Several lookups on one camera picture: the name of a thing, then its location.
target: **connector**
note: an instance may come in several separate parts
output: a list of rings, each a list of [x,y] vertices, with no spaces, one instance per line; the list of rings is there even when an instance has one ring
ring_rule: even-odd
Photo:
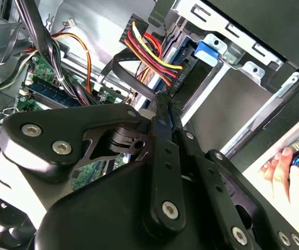
[[[146,23],[142,18],[138,17],[138,16],[135,15],[135,14],[132,14],[132,15],[131,15],[131,18],[129,19],[129,21],[128,21],[127,25],[126,25],[126,28],[125,28],[125,30],[124,30],[124,32],[123,32],[123,34],[122,34],[122,37],[121,37],[120,40],[119,40],[119,42],[121,42],[121,43],[124,44],[125,46],[126,46],[126,44],[125,44],[125,42],[124,42],[124,39],[127,38],[127,33],[128,33],[128,31],[132,29],[132,22],[133,22],[133,21],[136,22],[136,24],[137,24],[137,29],[139,30],[139,33],[140,33],[141,36],[144,36],[144,35],[145,35],[145,33],[146,33],[146,31],[147,31],[147,29],[148,29],[148,27],[149,27],[149,24]]]

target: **orange wire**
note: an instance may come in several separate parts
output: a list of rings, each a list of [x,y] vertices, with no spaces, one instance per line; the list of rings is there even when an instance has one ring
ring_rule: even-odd
[[[91,87],[90,87],[90,75],[92,73],[92,58],[90,56],[89,50],[88,50],[86,44],[77,35],[74,35],[72,33],[59,34],[59,35],[56,36],[56,39],[62,38],[62,37],[65,37],[65,36],[70,36],[70,37],[76,39],[81,44],[81,46],[83,47],[84,51],[87,54],[87,84],[86,84],[86,90],[89,94],[91,94],[92,92],[91,92]]]
[[[140,54],[131,46],[128,40],[124,39],[125,44],[132,50],[132,52],[149,68],[151,68],[152,71],[154,71],[156,74],[158,74],[162,80],[166,83],[166,85],[171,86],[171,83],[168,81],[167,78],[165,78],[162,74],[160,74],[153,66],[148,64],[146,61],[143,61],[141,59]]]

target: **red wire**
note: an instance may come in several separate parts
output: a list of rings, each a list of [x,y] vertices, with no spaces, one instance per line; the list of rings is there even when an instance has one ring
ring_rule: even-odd
[[[143,52],[143,50],[140,48],[140,46],[131,37],[131,31],[130,30],[128,31],[127,36],[128,36],[128,39],[130,40],[130,42],[137,48],[137,50],[143,55],[143,57],[145,59],[147,59],[151,64],[153,64],[159,71],[164,72],[164,73],[168,74],[169,76],[172,76],[173,78],[177,77],[176,74],[173,74],[170,71],[168,71],[166,69],[163,69],[153,59],[151,59],[148,55],[146,55],[146,53]]]
[[[153,37],[149,33],[145,33],[145,38],[149,39],[154,44],[155,48],[159,51],[159,58],[161,58],[161,56],[162,56],[162,46],[160,45],[158,40],[156,40],[156,38]]]

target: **black metal plate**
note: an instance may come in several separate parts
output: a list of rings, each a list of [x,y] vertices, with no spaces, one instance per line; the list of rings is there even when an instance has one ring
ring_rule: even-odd
[[[209,0],[209,2],[299,67],[299,1]]]

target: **fan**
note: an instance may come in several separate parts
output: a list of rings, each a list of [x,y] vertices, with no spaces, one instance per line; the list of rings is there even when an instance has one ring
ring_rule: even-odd
[[[0,247],[22,249],[33,238],[36,229],[25,213],[0,199]]]

